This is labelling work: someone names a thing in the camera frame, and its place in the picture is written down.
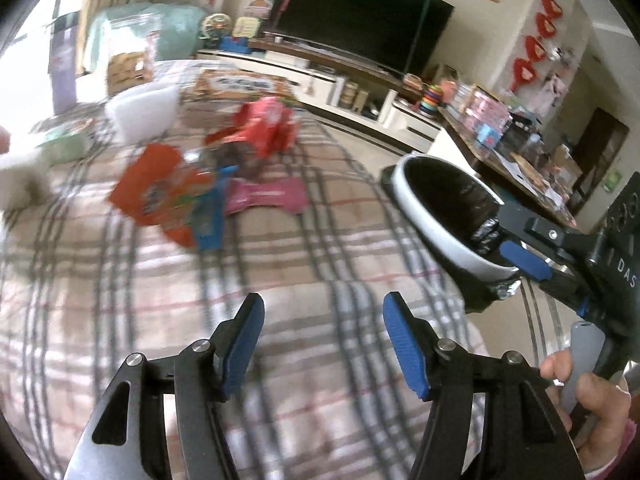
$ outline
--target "clear plastic jar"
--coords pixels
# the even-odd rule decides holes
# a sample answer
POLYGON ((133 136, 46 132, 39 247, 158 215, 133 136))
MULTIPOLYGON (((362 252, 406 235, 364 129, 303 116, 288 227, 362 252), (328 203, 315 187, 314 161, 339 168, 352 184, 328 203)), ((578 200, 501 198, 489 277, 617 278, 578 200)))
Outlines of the clear plastic jar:
POLYGON ((153 81, 160 22, 158 14, 146 13, 105 23, 108 95, 153 81))

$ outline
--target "silver bolt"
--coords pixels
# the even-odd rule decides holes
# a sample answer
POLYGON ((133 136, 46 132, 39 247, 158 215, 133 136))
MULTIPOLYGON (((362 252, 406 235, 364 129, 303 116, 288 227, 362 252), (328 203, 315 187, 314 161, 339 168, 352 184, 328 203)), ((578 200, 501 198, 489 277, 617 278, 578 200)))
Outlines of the silver bolt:
POLYGON ((524 361, 524 357, 515 350, 509 350, 507 352, 507 361, 512 365, 519 365, 524 361))
POLYGON ((142 354, 131 354, 127 357, 127 365, 137 366, 142 362, 142 354))
POLYGON ((191 345, 194 352, 206 352, 209 350, 211 343, 208 339, 198 339, 194 344, 191 345))
POLYGON ((455 350, 456 343, 451 339, 446 339, 446 338, 440 339, 438 341, 438 348, 443 352, 451 352, 452 350, 455 350))

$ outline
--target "blue gripper pad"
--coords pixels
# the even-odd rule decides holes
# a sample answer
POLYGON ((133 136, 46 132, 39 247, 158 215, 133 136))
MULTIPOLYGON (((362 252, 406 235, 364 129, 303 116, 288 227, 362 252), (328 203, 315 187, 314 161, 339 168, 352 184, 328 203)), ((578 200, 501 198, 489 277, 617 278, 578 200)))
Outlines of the blue gripper pad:
POLYGON ((544 260, 514 242, 503 242, 500 254, 537 282, 550 280, 554 275, 544 260))
POLYGON ((251 311, 224 357, 222 393, 227 397, 240 387, 264 325, 264 301, 258 294, 254 297, 251 311))
POLYGON ((420 399, 426 399, 430 389, 426 359, 391 294, 385 296, 382 317, 407 386, 417 393, 420 399))

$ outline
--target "white foam block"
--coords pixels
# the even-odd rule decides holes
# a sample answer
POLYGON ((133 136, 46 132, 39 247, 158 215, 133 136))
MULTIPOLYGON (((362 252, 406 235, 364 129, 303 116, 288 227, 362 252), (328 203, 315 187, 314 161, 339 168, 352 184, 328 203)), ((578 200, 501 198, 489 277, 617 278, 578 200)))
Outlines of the white foam block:
POLYGON ((48 173, 40 150, 0 155, 0 210, 42 202, 50 194, 48 173))
POLYGON ((104 111, 124 145, 151 140, 169 129, 178 115, 178 85, 146 83, 114 96, 104 111))

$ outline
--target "black television screen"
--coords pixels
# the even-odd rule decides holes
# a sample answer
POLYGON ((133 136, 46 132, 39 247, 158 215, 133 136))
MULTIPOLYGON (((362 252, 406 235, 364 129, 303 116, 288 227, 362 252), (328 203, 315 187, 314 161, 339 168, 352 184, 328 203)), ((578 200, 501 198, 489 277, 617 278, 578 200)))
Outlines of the black television screen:
POLYGON ((442 0, 275 0, 264 30, 420 75, 453 7, 442 0))

